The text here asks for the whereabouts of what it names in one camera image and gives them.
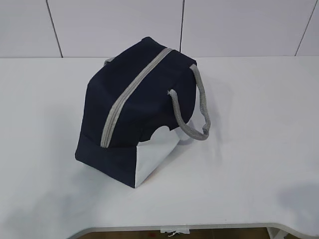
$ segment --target gray zipper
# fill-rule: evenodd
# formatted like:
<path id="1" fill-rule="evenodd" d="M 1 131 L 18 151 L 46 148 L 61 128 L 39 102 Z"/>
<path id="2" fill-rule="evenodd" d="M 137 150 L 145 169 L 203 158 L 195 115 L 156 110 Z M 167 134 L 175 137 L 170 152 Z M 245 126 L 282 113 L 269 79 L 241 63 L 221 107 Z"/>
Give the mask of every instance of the gray zipper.
<path id="1" fill-rule="evenodd" d="M 123 91 L 123 93 L 117 98 L 117 100 L 112 105 L 112 108 L 109 112 L 109 115 L 105 121 L 105 125 L 103 128 L 103 133 L 101 137 L 101 147 L 107 148 L 110 145 L 112 134 L 115 128 L 115 125 L 118 121 L 120 116 L 121 110 L 134 92 L 134 90 L 139 86 L 142 80 L 167 56 L 172 49 L 165 48 L 161 51 L 136 77 L 135 79 L 129 84 L 129 86 Z"/>

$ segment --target gray rope handle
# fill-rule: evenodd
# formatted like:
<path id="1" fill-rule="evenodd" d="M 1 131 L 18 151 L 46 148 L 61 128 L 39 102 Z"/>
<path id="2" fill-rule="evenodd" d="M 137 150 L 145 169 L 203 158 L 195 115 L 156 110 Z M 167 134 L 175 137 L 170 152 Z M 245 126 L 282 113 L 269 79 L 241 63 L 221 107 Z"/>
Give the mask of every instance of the gray rope handle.
<path id="1" fill-rule="evenodd" d="M 209 129 L 210 129 L 210 118 L 208 115 L 207 110 L 207 102 L 206 102 L 206 94 L 204 85 L 201 81 L 200 73 L 195 64 L 190 66 L 190 69 L 193 71 L 197 87 L 199 89 L 199 108 L 201 114 L 205 118 L 205 124 L 203 126 L 203 133 L 197 131 L 196 129 L 188 126 L 183 118 L 181 117 L 179 103 L 178 103 L 178 96 L 175 90 L 171 89 L 168 94 L 171 96 L 171 100 L 173 103 L 173 110 L 175 114 L 176 121 L 179 125 L 179 127 L 191 138 L 197 139 L 197 140 L 206 140 L 209 136 Z"/>
<path id="2" fill-rule="evenodd" d="M 106 59 L 106 60 L 104 61 L 104 65 L 103 65 L 103 66 L 105 66 L 105 65 L 108 64 L 109 62 L 113 61 L 114 58 L 115 58 L 115 57 L 111 57 L 111 58 L 109 58 L 109 59 Z"/>

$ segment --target floor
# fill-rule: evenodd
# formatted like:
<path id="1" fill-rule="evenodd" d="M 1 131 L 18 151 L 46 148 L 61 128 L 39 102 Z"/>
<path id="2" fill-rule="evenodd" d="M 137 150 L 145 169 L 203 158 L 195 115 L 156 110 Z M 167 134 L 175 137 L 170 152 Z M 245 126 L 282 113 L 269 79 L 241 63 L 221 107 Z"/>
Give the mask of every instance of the floor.
<path id="1" fill-rule="evenodd" d="M 159 231 L 136 232 L 106 232 L 89 233 L 79 239 L 167 239 L 170 234 L 161 234 Z M 269 239 L 266 228 L 244 229 L 205 229 L 191 230 L 189 235 L 174 235 L 175 239 Z M 286 239 L 298 239 L 293 235 Z"/>

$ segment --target navy blue bag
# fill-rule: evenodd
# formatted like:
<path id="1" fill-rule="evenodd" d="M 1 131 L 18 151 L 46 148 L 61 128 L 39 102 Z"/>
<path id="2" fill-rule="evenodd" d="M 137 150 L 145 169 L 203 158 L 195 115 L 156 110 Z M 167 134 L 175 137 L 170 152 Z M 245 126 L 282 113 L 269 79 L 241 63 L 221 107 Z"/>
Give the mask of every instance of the navy blue bag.
<path id="1" fill-rule="evenodd" d="M 196 85 L 203 133 L 185 123 L 194 111 Z M 135 188 L 176 147 L 178 128 L 198 140 L 209 136 L 196 61 L 146 37 L 106 60 L 90 80 L 75 157 Z"/>

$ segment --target white table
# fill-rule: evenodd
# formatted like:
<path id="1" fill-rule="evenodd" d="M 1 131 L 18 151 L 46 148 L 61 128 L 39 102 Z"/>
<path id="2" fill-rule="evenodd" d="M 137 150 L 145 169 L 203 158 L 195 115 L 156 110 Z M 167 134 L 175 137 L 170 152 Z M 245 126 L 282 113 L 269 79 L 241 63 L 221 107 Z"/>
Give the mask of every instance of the white table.
<path id="1" fill-rule="evenodd" d="M 319 57 L 197 60 L 211 137 L 182 142 L 132 189 L 74 159 L 104 59 L 0 59 L 0 238 L 236 227 L 318 237 Z"/>

